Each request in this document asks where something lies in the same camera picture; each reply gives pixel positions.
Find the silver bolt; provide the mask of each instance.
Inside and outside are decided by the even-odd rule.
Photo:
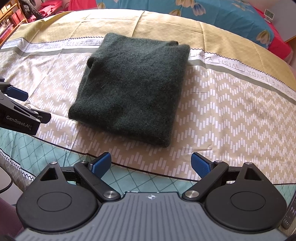
[[[105,193],[103,194],[103,196],[104,196],[105,198],[109,198],[109,199],[111,199],[111,198],[115,198],[115,197],[118,196],[118,192],[115,192],[115,191],[107,191],[107,192],[105,192]]]
[[[188,198],[196,198],[200,195],[198,191],[195,190],[189,190],[185,192],[185,196]]]

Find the blue rubber fingertip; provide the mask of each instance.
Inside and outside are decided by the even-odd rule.
[[[191,155],[191,166],[201,178],[211,171],[211,166],[194,153]]]
[[[26,101],[29,98],[29,94],[27,92],[13,86],[7,88],[6,94],[11,98],[18,99],[21,101]]]
[[[108,153],[107,155],[99,159],[95,164],[93,164],[91,172],[95,174],[96,177],[102,178],[102,176],[104,176],[104,174],[111,167],[111,162],[111,155],[110,153]]]

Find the folded dark green sweater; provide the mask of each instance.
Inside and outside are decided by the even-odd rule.
[[[190,47],[109,33],[87,61],[69,118],[167,147]]]

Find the gray ribbed panel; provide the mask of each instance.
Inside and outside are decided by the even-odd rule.
[[[86,226],[60,235],[25,230],[17,241],[283,241],[277,229],[239,234],[212,222],[201,205],[185,202],[177,193],[127,193],[103,204]]]

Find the blue gripper pad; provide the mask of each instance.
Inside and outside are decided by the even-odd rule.
[[[201,178],[209,174],[209,172],[214,168],[213,162],[197,152],[194,152],[191,155],[191,166]]]
[[[10,86],[6,89],[5,93],[14,99],[18,99],[21,101],[26,101],[29,98],[29,94],[23,90],[20,90],[16,87]]]
[[[98,178],[102,178],[104,174],[111,167],[111,154],[109,152],[104,152],[102,155],[91,161],[89,164],[92,164],[91,172],[96,175]]]

